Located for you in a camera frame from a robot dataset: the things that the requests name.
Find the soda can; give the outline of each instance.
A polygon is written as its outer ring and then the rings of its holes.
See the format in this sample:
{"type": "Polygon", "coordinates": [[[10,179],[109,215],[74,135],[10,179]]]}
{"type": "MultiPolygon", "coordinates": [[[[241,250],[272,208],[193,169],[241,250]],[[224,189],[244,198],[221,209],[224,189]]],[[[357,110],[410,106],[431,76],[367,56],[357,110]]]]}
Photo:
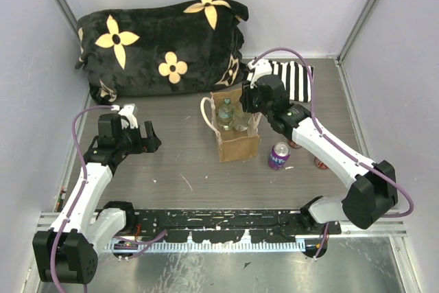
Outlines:
{"type": "Polygon", "coordinates": [[[270,155],[268,157],[268,166],[272,169],[281,169],[285,166],[287,159],[289,158],[289,147],[286,143],[276,143],[270,155]]]}
{"type": "Polygon", "coordinates": [[[316,166],[318,168],[321,168],[321,169],[328,169],[329,168],[317,157],[314,157],[314,163],[316,164],[316,166]]]}
{"type": "Polygon", "coordinates": [[[288,145],[293,149],[300,149],[302,147],[301,145],[298,145],[296,142],[290,140],[288,140],[288,145]]]}

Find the pillow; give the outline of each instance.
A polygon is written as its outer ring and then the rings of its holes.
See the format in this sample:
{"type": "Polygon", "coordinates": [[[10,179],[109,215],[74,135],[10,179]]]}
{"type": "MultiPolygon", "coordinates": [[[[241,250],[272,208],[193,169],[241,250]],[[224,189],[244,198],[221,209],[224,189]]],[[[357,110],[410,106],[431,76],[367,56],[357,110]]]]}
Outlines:
{"type": "Polygon", "coordinates": [[[247,7],[232,0],[94,12],[78,21],[75,68],[88,73],[98,104],[119,95],[217,91],[244,78],[237,25],[247,20],[247,7]]]}
{"type": "MultiPolygon", "coordinates": [[[[272,75],[278,75],[282,80],[285,90],[291,102],[310,102],[311,85],[305,66],[297,62],[277,62],[268,60],[272,67],[272,75]]],[[[311,76],[314,77],[314,67],[311,69],[311,76]]],[[[252,81],[254,69],[250,70],[246,79],[252,81]]]]}

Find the gray floor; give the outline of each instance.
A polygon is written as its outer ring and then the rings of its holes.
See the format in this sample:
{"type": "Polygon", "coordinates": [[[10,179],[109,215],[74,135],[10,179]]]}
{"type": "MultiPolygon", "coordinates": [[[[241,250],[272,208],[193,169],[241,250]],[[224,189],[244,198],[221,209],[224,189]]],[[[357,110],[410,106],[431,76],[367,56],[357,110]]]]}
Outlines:
{"type": "MultiPolygon", "coordinates": [[[[83,292],[81,285],[64,288],[83,292]]],[[[404,288],[388,238],[333,238],[317,262],[287,252],[144,254],[128,263],[106,255],[99,258],[88,291],[399,293],[404,288]]],[[[38,290],[55,292],[53,284],[42,284],[38,290]]]]}
{"type": "MultiPolygon", "coordinates": [[[[333,134],[358,149],[342,86],[334,61],[310,60],[316,67],[316,115],[333,134]]],[[[137,118],[151,120],[163,145],[155,154],[129,156],[99,201],[133,202],[136,208],[292,208],[316,196],[345,193],[343,184],[330,170],[318,169],[306,150],[292,150],[287,166],[273,171],[267,166],[271,147],[285,139],[261,120],[259,154],[254,159],[220,163],[214,133],[200,114],[206,94],[149,98],[121,98],[118,104],[135,103],[137,118]],[[184,176],[191,188],[183,179],[184,176]]],[[[82,134],[86,150],[97,134],[97,118],[88,114],[82,134]]],[[[78,179],[79,162],[73,167],[69,191],[78,179]]]]}

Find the purple can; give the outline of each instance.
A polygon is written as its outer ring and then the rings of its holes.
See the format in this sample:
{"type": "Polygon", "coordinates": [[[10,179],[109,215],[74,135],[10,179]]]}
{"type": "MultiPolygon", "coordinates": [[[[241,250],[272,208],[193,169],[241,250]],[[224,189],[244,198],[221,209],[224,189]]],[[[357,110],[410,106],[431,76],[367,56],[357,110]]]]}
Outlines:
{"type": "Polygon", "coordinates": [[[281,169],[289,158],[289,147],[286,143],[276,143],[268,157],[268,166],[272,169],[281,169]]]}

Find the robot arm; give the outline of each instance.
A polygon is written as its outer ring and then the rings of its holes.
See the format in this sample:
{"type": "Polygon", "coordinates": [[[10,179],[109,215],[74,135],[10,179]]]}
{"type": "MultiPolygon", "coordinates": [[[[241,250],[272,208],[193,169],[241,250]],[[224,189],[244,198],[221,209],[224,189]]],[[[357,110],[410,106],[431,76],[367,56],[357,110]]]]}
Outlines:
{"type": "Polygon", "coordinates": [[[161,141],[155,135],[152,123],[145,122],[147,137],[141,137],[135,117],[136,107],[127,104],[118,113],[101,115],[98,135],[84,154],[87,183],[82,188],[84,173],[65,205],[62,213],[48,231],[38,231],[32,241],[38,272],[42,281],[53,281],[50,274],[50,254],[55,235],[62,223],[69,221],[62,230],[56,253],[56,274],[61,283],[87,284],[95,275],[99,254],[117,233],[136,230],[137,217],[129,202],[110,202],[91,223],[97,203],[115,175],[117,166],[130,154],[155,152],[161,141]],[[79,196],[74,212],[67,216],[75,198],[79,196]]]}
{"type": "MultiPolygon", "coordinates": [[[[308,149],[322,160],[348,188],[346,196],[334,198],[317,197],[303,208],[302,223],[310,228],[314,224],[330,221],[350,220],[362,229],[367,229],[397,202],[396,189],[382,178],[352,162],[333,144],[329,143],[314,126],[311,113],[300,104],[290,104],[285,87],[278,76],[271,74],[266,60],[259,61],[254,68],[252,81],[242,86],[241,103],[249,113],[260,112],[267,117],[273,130],[287,139],[308,149]]],[[[369,165],[395,179],[394,168],[386,161],[376,164],[360,155],[337,139],[317,121],[326,136],[360,162],[369,165]]]]}

